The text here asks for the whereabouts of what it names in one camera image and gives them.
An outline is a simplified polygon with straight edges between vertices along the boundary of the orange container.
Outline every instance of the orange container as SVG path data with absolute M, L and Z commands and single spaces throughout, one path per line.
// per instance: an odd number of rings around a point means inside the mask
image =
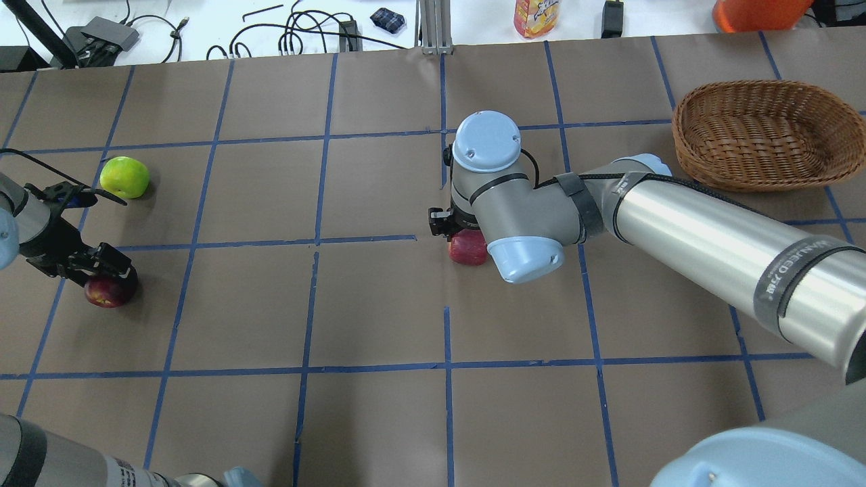
M 559 0 L 517 0 L 514 28 L 526 39 L 534 39 L 553 29 L 559 18 Z
M 812 0 L 717 0 L 713 20 L 723 32 L 785 30 L 796 24 Z

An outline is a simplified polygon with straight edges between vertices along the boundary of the white table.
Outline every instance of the white table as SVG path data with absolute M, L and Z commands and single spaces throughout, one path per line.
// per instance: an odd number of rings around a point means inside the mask
M 232 36 L 253 23 L 286 22 L 293 0 L 282 0 L 284 7 L 250 16 L 244 13 L 278 5 L 280 0 L 131 0 L 132 15 L 156 14 L 177 24 L 188 16 L 190 23 L 183 29 L 185 61 L 204 59 L 213 44 L 227 47 Z M 50 24 L 48 15 L 38 0 L 29 3 Z M 669 36 L 715 32 L 710 15 L 714 0 L 626 0 L 624 17 L 625 36 Z M 539 40 L 591 39 L 601 32 L 603 0 L 562 0 L 560 19 L 556 28 Z M 48 6 L 65 29 L 81 26 L 94 16 L 119 21 L 126 15 L 124 0 L 48 0 Z M 370 14 L 386 7 L 406 17 L 407 26 L 392 35 L 373 25 Z M 849 10 L 866 8 L 851 7 Z M 415 0 L 302 0 L 297 10 L 324 10 L 330 13 L 348 12 L 359 21 L 361 34 L 405 47 L 411 47 L 415 37 Z M 452 37 L 455 45 L 527 42 L 514 30 L 514 0 L 452 0 Z M 309 27 L 309 19 L 301 26 Z M 805 18 L 798 26 L 817 27 Z M 129 52 L 121 53 L 117 64 L 143 64 L 159 62 L 171 46 L 170 28 L 156 19 L 143 19 L 135 23 L 141 37 Z M 326 30 L 336 31 L 332 23 Z M 276 39 L 281 32 L 274 28 L 257 28 L 242 34 L 241 41 L 249 46 L 254 56 L 278 55 Z M 322 52 L 320 37 L 302 34 L 305 53 Z M 327 39 L 328 51 L 337 50 L 337 36 Z M 30 42 L 42 57 L 50 59 L 49 52 L 31 35 Z M 0 7 L 0 45 L 24 45 L 24 37 L 15 18 Z M 390 49 L 384 45 L 364 41 L 364 50 Z

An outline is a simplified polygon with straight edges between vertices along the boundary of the wicker basket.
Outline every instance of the wicker basket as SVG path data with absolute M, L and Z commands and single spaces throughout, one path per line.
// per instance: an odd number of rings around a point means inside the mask
M 848 179 L 866 162 L 866 123 L 838 96 L 798 81 L 732 81 L 687 94 L 673 119 L 692 178 L 734 192 Z

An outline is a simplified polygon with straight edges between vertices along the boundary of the red apple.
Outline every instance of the red apple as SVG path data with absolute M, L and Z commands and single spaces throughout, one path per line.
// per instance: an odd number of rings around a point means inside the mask
M 448 256 L 463 265 L 481 265 L 487 261 L 487 242 L 480 230 L 458 231 L 448 242 Z
M 87 280 L 84 294 L 88 301 L 100 308 L 117 308 L 132 298 L 136 287 L 137 279 L 134 276 L 121 279 L 108 274 L 97 274 Z

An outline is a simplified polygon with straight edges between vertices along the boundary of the grid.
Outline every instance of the grid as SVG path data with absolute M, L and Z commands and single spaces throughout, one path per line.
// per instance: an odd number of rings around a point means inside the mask
M 763 33 L 759 33 L 759 38 L 763 49 L 766 52 L 766 58 L 769 61 L 772 71 L 775 74 L 777 79 L 782 79 L 782 75 L 779 72 L 779 68 L 776 65 L 776 62 L 773 58 L 773 54 L 770 50 L 770 46 L 766 40 L 766 37 Z M 658 47 L 658 43 L 655 37 L 650 38 L 652 48 L 655 54 L 657 67 L 659 71 L 659 76 L 662 79 L 666 95 L 669 100 L 670 107 L 673 108 L 675 105 L 675 97 L 673 95 L 671 85 L 669 82 L 668 74 L 665 69 L 665 62 L 662 58 L 662 53 Z M 561 150 L 563 153 L 563 157 L 565 160 L 565 169 L 570 171 L 572 168 L 572 164 L 569 158 L 568 152 L 568 143 L 566 140 L 566 129 L 570 128 L 581 128 L 581 127 L 617 127 L 617 126 L 629 126 L 629 125 L 660 125 L 660 124 L 669 124 L 669 119 L 651 119 L 651 120 L 612 120 L 612 121 L 590 121 L 590 122 L 573 122 L 566 123 L 563 115 L 563 107 L 562 102 L 560 100 L 560 91 L 557 80 L 557 70 L 554 66 L 554 60 L 551 52 L 551 46 L 548 42 L 544 42 L 544 50 L 546 54 L 546 63 L 549 68 L 549 76 L 550 83 L 553 89 L 553 96 L 556 106 L 556 116 L 558 123 L 556 124 L 546 124 L 546 125 L 527 125 L 520 127 L 522 131 L 533 131 L 533 130 L 544 130 L 544 129 L 556 129 L 559 131 L 559 137 L 561 141 Z M 331 237 L 326 238 L 322 237 L 321 234 L 321 221 L 322 221 L 322 212 L 323 212 L 323 204 L 325 198 L 325 180 L 327 176 L 328 170 L 328 149 L 331 140 L 340 140 L 340 139 L 359 139 L 359 138 L 376 138 L 376 137 L 412 137 L 419 136 L 431 133 L 440 133 L 441 135 L 441 144 L 442 147 L 445 147 L 446 137 L 450 133 L 454 133 L 456 129 L 454 127 L 447 127 L 447 118 L 446 118 L 446 109 L 448 108 L 446 101 L 446 94 L 448 89 L 448 80 L 447 80 L 447 71 L 449 59 L 447 56 L 443 56 L 440 58 L 440 85 L 441 85 L 441 98 L 440 98 L 440 106 L 441 106 L 441 126 L 438 130 L 423 130 L 423 131 L 406 131 L 406 132 L 388 132 L 388 133 L 353 133 L 353 134 L 331 134 L 331 121 L 332 121 L 332 113 L 333 113 L 333 98 L 334 98 L 334 83 L 337 76 L 337 67 L 338 67 L 338 56 L 334 55 L 331 63 L 331 71 L 330 71 L 330 81 L 328 85 L 328 96 L 327 96 L 327 112 L 326 112 L 326 123 L 325 130 L 322 135 L 313 135 L 313 136 L 297 136 L 297 137 L 275 137 L 275 138 L 265 138 L 265 139 L 242 139 L 242 140 L 220 140 L 220 131 L 223 124 L 223 115 L 225 113 L 226 104 L 229 98 L 229 89 L 231 87 L 232 75 L 235 69 L 235 61 L 229 62 L 228 75 L 225 81 L 225 87 L 223 90 L 223 98 L 220 106 L 219 116 L 217 118 L 216 127 L 214 130 L 214 135 L 211 140 L 197 140 L 197 141 L 189 141 L 189 142 L 179 142 L 179 143 L 165 143 L 165 144 L 144 144 L 144 145 L 113 145 L 113 136 L 115 130 L 118 126 L 118 122 L 120 120 L 120 116 L 123 112 L 124 105 L 126 103 L 126 97 L 129 93 L 130 86 L 132 85 L 133 77 L 135 76 L 136 69 L 135 67 L 130 68 L 129 75 L 126 80 L 126 85 L 124 87 L 124 91 L 122 96 L 120 97 L 120 104 L 117 107 L 116 113 L 113 118 L 113 124 L 111 131 L 109 132 L 108 138 L 104 146 L 86 146 L 86 147 L 69 147 L 69 148 L 61 148 L 61 149 L 43 149 L 43 150 L 33 150 L 30 151 L 33 154 L 40 153 L 76 153 L 76 152 L 85 152 L 85 153 L 100 153 L 100 166 L 97 170 L 96 175 L 94 176 L 94 185 L 96 185 L 98 181 L 98 174 L 101 170 L 102 164 L 105 161 L 108 153 L 112 150 L 130 150 L 130 149 L 145 149 L 145 148 L 166 148 L 166 147 L 184 147 L 184 146 L 208 146 L 210 148 L 210 154 L 206 166 L 206 170 L 204 173 L 204 181 L 200 190 L 200 198 L 198 200 L 197 206 L 197 215 L 195 219 L 195 226 L 192 233 L 192 239 L 188 243 L 174 243 L 174 244 L 158 244 L 158 245 L 131 245 L 120 247 L 122 251 L 161 251 L 161 250 L 188 250 L 189 256 L 187 260 L 187 264 L 185 267 L 185 273 L 180 289 L 180 297 L 178 299 L 178 305 L 176 314 L 174 317 L 174 326 L 171 331 L 171 338 L 169 341 L 169 347 L 167 350 L 167 354 L 165 356 L 165 364 L 161 370 L 150 370 L 150 371 L 110 371 L 110 372 L 102 372 L 102 373 L 39 373 L 37 372 L 40 359 L 42 357 L 43 349 L 45 348 L 46 341 L 51 332 L 52 321 L 54 320 L 56 310 L 58 308 L 58 304 L 61 300 L 61 294 L 65 288 L 65 282 L 60 281 L 57 290 L 54 296 L 54 300 L 51 305 L 51 310 L 48 315 L 48 320 L 45 324 L 45 329 L 42 333 L 42 338 L 40 339 L 39 347 L 36 351 L 36 356 L 33 359 L 32 366 L 28 373 L 0 373 L 0 380 L 25 380 L 26 386 L 24 388 L 23 395 L 21 397 L 21 401 L 17 408 L 17 414 L 23 415 L 28 403 L 30 388 L 33 383 L 37 380 L 57 380 L 57 379 L 98 379 L 98 378 L 159 378 L 159 390 L 157 396 L 157 402 L 155 409 L 152 415 L 152 425 L 150 429 L 150 434 L 147 442 L 146 455 L 144 458 L 144 466 L 148 468 L 150 466 L 153 448 L 156 442 L 156 437 L 159 430 L 160 423 L 160 415 L 163 410 L 163 401 L 165 398 L 165 389 L 170 378 L 175 377 L 204 377 L 204 376 L 232 376 L 232 375 L 269 375 L 269 374 L 297 374 L 301 378 L 300 391 L 299 391 L 299 403 L 298 403 L 298 412 L 297 412 L 297 420 L 296 420 L 296 431 L 295 431 L 295 441 L 294 441 L 294 484 L 298 484 L 299 473 L 301 470 L 301 458 L 303 455 L 303 448 L 301 442 L 301 434 L 303 432 L 304 420 L 306 414 L 306 400 L 307 400 L 307 381 L 310 374 L 317 373 L 370 373 L 370 372 L 389 372 L 389 371 L 411 371 L 411 370 L 427 370 L 427 369 L 442 369 L 445 372 L 445 401 L 446 401 L 446 425 L 444 425 L 444 429 L 446 430 L 446 444 L 447 444 L 447 472 L 444 472 L 447 475 L 447 484 L 449 486 L 453 486 L 457 484 L 456 474 L 455 474 L 455 447 L 454 447 L 454 436 L 455 436 L 455 427 L 454 427 L 454 406 L 453 406 L 453 397 L 452 397 L 452 372 L 456 369 L 470 369 L 470 368 L 497 368 L 497 367 L 595 367 L 597 373 L 598 380 L 598 397 L 599 397 L 599 409 L 601 412 L 602 426 L 604 430 L 604 440 L 607 451 L 607 458 L 609 463 L 609 470 L 611 476 L 611 482 L 615 486 L 620 485 L 620 481 L 617 474 L 617 459 L 616 459 L 616 446 L 614 445 L 613 434 L 611 432 L 611 417 L 608 411 L 608 402 L 607 402 L 607 393 L 605 388 L 604 381 L 604 368 L 605 366 L 612 365 L 636 365 L 636 364 L 674 364 L 674 363 L 693 363 L 693 362 L 742 362 L 746 376 L 748 379 L 748 384 L 751 390 L 751 395 L 753 397 L 755 411 L 757 413 L 757 417 L 760 420 L 765 418 L 763 406 L 761 404 L 761 397 L 759 393 L 759 388 L 754 378 L 754 373 L 752 369 L 752 364 L 755 361 L 761 360 L 803 360 L 810 358 L 810 355 L 805 353 L 772 353 L 772 354 L 750 354 L 748 348 L 746 346 L 745 338 L 740 334 L 740 318 L 738 317 L 737 311 L 734 308 L 730 308 L 731 315 L 731 323 L 733 325 L 734 333 L 736 335 L 737 341 L 740 347 L 739 354 L 721 354 L 721 355 L 692 355 L 692 356 L 652 356 L 652 357 L 605 357 L 602 352 L 602 348 L 598 338 L 598 329 L 596 326 L 596 316 L 595 309 L 593 307 L 593 294 L 591 290 L 591 276 L 587 266 L 587 257 L 585 254 L 585 249 L 583 245 L 578 247 L 578 259 L 579 259 L 579 269 L 580 269 L 580 279 L 584 286 L 584 298 L 585 304 L 590 324 L 590 334 L 591 334 L 591 344 L 592 344 L 592 358 L 586 359 L 573 359 L 573 360 L 491 360 L 491 361 L 453 361 L 452 353 L 451 353 L 451 326 L 450 326 L 450 307 L 445 306 L 443 309 L 443 347 L 444 347 L 444 361 L 436 361 L 436 362 L 418 362 L 418 363 L 406 363 L 406 364 L 384 364 L 384 365 L 374 365 L 374 366 L 355 366 L 355 367 L 311 367 L 310 366 L 310 349 L 311 342 L 313 337 L 313 315 L 315 309 L 316 302 L 316 291 L 317 291 L 317 280 L 318 280 L 318 272 L 319 272 L 319 264 L 320 264 L 320 253 L 315 251 L 313 254 L 313 261 L 310 263 L 312 265 L 312 278 L 309 287 L 309 300 L 308 300 L 308 308 L 307 308 L 307 327 L 306 334 L 304 338 L 304 348 L 303 348 L 303 363 L 301 367 L 272 367 L 272 368 L 237 368 L 237 369 L 201 369 L 201 370 L 172 370 L 171 364 L 174 355 L 175 343 L 178 337 L 178 325 L 181 322 L 181 318 L 184 312 L 184 299 L 186 296 L 187 288 L 190 282 L 190 276 L 192 272 L 193 263 L 196 257 L 196 252 L 199 249 L 213 249 L 213 248 L 228 248 L 228 247 L 242 247 L 242 246 L 279 246 L 279 245 L 312 245 L 316 248 L 319 248 L 321 245 L 330 245 L 330 244 L 351 244 L 351 243 L 359 243 L 359 242 L 388 242 L 388 241 L 415 241 L 417 237 L 415 235 L 381 235 L 374 237 Z M 12 139 L 13 132 L 15 132 L 16 125 L 21 118 L 22 112 L 26 107 L 30 93 L 34 87 L 38 74 L 34 74 L 30 80 L 29 86 L 23 100 L 21 102 L 21 106 L 18 108 L 16 117 L 12 122 L 11 129 L 7 134 L 3 146 L 8 146 L 10 140 Z M 315 218 L 315 236 L 313 239 L 298 239 L 298 240 L 267 240 L 267 241 L 242 241 L 242 242 L 218 242 L 218 243 L 199 243 L 198 242 L 198 233 L 200 230 L 200 225 L 202 221 L 202 215 L 204 211 L 205 201 L 208 195 L 208 187 L 210 182 L 210 174 L 211 169 L 214 164 L 215 154 L 217 152 L 217 147 L 222 145 L 235 145 L 235 144 L 259 144 L 266 142 L 282 142 L 282 141 L 299 141 L 299 140 L 320 140 L 323 143 L 322 148 L 322 156 L 320 162 L 320 184 L 318 188 L 318 198 L 316 205 L 316 218 Z M 442 184 L 443 187 L 446 184 L 446 171 L 445 167 L 442 168 Z M 822 219 L 809 219 L 809 220 L 788 220 L 789 224 L 796 225 L 812 225 L 812 224 L 837 224 L 841 228 L 845 237 L 849 242 L 854 242 L 854 238 L 850 233 L 849 224 L 861 224 L 866 223 L 866 218 L 846 218 L 834 197 L 833 190 L 831 188 L 825 188 L 826 196 L 830 201 L 832 206 L 832 210 L 836 214 L 836 218 L 822 218 Z M 81 221 L 79 222 L 78 228 L 79 230 L 83 229 L 85 220 L 87 218 L 88 211 L 85 210 Z

